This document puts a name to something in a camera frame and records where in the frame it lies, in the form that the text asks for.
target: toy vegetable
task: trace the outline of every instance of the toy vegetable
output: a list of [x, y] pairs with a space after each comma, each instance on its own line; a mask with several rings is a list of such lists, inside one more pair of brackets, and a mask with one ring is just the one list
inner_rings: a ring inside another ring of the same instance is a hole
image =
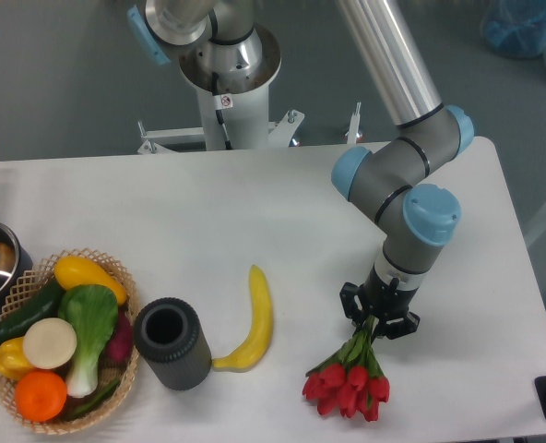
[[15, 387], [15, 404], [23, 418], [46, 422], [58, 415], [66, 403], [66, 384], [50, 371], [33, 371]]
[[35, 322], [53, 317], [65, 290], [51, 278], [25, 305], [0, 322], [0, 345], [7, 340], [22, 337]]
[[113, 292], [98, 284], [77, 286], [66, 293], [66, 320], [77, 334], [77, 350], [66, 376], [70, 397], [82, 398], [97, 388], [97, 364], [117, 321]]
[[23, 353], [23, 337], [5, 341], [0, 345], [0, 375], [11, 380], [21, 380], [35, 367]]
[[113, 336], [107, 343], [105, 353], [115, 363], [122, 363], [127, 360], [134, 347], [134, 329], [127, 319], [124, 311], [117, 314], [117, 326]]
[[67, 291], [82, 284], [100, 284], [113, 291], [119, 306], [127, 301], [124, 287], [90, 258], [62, 257], [55, 264], [53, 274]]
[[66, 363], [77, 348], [77, 335], [61, 318], [45, 318], [25, 334], [23, 353], [39, 369], [55, 369]]

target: yellow bell pepper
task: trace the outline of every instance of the yellow bell pepper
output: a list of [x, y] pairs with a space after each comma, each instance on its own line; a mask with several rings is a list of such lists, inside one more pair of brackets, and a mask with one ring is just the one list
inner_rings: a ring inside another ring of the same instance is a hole
[[23, 353], [23, 337], [0, 345], [0, 375], [19, 381], [35, 369]]

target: green zucchini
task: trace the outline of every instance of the green zucchini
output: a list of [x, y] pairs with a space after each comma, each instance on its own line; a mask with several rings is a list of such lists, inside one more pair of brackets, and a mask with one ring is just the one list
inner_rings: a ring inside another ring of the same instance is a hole
[[0, 345], [25, 335], [35, 322], [54, 317], [65, 290], [52, 277], [25, 305], [0, 322]]
[[67, 422], [72, 422], [77, 418], [84, 417], [87, 413], [90, 413], [96, 409], [97, 406], [99, 406], [105, 400], [109, 399], [119, 386], [120, 381], [120, 377], [114, 378], [107, 384], [107, 386], [99, 389], [99, 391], [97, 391], [97, 393], [93, 395], [89, 401], [77, 406], [72, 411], [69, 411], [62, 418]]

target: bok choy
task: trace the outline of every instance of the bok choy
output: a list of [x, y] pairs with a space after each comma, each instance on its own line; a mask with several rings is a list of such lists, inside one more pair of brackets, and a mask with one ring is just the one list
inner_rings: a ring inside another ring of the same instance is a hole
[[99, 356], [115, 328], [117, 301], [98, 284], [77, 286], [67, 296], [65, 317], [77, 333], [77, 349], [65, 381], [68, 395], [82, 398], [97, 388]]

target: red tulip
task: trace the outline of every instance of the red tulip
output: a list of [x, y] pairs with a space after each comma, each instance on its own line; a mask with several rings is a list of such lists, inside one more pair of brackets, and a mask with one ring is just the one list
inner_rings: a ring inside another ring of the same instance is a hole
[[325, 399], [332, 393], [332, 389], [323, 386], [320, 374], [317, 372], [308, 377], [302, 389], [302, 395], [305, 395], [307, 400]]
[[376, 422], [380, 418], [380, 402], [376, 399], [372, 401], [372, 407], [363, 413], [365, 420]]
[[338, 388], [345, 383], [345, 368], [339, 363], [334, 363], [320, 373], [320, 378], [325, 388]]
[[386, 377], [375, 377], [369, 381], [369, 393], [374, 400], [386, 402], [390, 398], [390, 382]]
[[349, 383], [338, 388], [337, 400], [341, 409], [346, 409], [348, 414], [352, 412], [351, 416], [357, 412], [357, 391]]
[[368, 378], [367, 369], [363, 366], [355, 366], [349, 371], [347, 381], [349, 381], [349, 384], [353, 386], [355, 390], [360, 391], [365, 389]]
[[360, 390], [357, 392], [357, 411], [365, 413], [371, 407], [371, 398], [366, 390]]
[[318, 401], [318, 413], [320, 415], [329, 415], [337, 407], [337, 397], [331, 396]]

